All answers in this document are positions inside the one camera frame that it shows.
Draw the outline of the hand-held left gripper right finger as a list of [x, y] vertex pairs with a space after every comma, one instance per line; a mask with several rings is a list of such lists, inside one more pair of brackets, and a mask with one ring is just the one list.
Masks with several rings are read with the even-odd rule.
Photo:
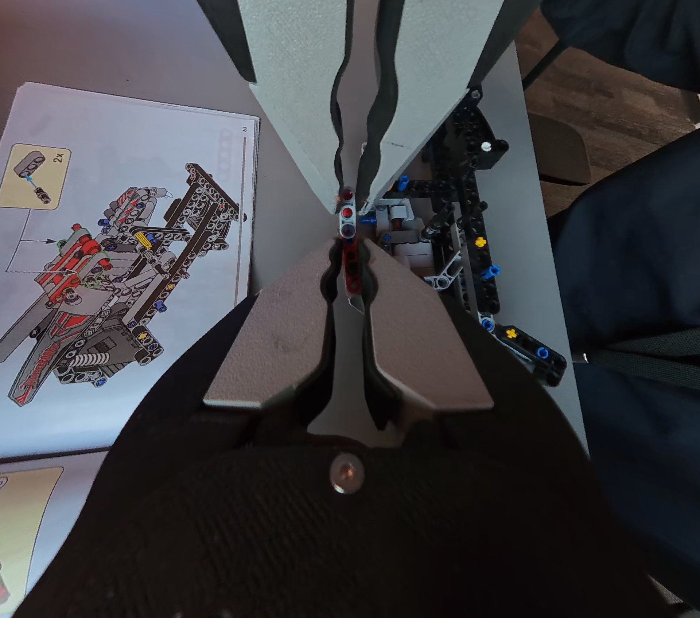
[[392, 445], [448, 421], [490, 419], [495, 402], [439, 295], [361, 240], [365, 400]]

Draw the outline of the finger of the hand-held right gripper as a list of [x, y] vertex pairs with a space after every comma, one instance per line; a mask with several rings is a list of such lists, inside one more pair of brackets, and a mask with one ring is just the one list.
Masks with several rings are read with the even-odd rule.
[[368, 211], [465, 97], [504, 0], [380, 0], [379, 89], [357, 198]]
[[337, 91], [351, 53], [354, 0], [237, 0], [253, 66], [250, 89], [331, 213], [343, 185]]

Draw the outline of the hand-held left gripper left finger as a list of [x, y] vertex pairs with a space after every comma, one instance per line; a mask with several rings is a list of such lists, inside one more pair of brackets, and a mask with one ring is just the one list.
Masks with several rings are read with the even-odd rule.
[[306, 428], [330, 401], [340, 240], [312, 251], [263, 288], [216, 373], [204, 404]]

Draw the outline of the lego truck chassis model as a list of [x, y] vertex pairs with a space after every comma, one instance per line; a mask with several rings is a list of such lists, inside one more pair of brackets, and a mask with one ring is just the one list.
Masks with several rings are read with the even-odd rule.
[[343, 242], [346, 292], [359, 299], [357, 227], [373, 226], [376, 243], [438, 293], [454, 298], [485, 331], [506, 346], [543, 386], [557, 387], [567, 362], [557, 351], [513, 325], [499, 324], [501, 309], [476, 172], [491, 169], [509, 150], [479, 110], [481, 86], [466, 97], [421, 151], [429, 179], [403, 174], [366, 214], [356, 207], [356, 235]]

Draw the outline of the lego instruction booklet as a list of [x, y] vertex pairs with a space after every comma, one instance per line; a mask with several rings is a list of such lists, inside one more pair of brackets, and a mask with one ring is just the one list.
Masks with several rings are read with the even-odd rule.
[[249, 291], [258, 118], [22, 85], [1, 136], [1, 616], [106, 449]]

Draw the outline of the dark mesh office chair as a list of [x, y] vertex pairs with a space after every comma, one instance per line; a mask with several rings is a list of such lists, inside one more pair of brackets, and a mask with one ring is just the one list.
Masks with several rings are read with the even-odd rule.
[[573, 127], [528, 112], [530, 133], [541, 181], [583, 186], [592, 181], [584, 140]]

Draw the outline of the light grey two-hole lego beam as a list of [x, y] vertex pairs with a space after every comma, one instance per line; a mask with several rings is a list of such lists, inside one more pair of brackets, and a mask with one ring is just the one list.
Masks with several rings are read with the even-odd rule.
[[345, 242], [353, 242], [356, 235], [356, 207], [354, 190], [345, 186], [339, 193], [339, 235]]

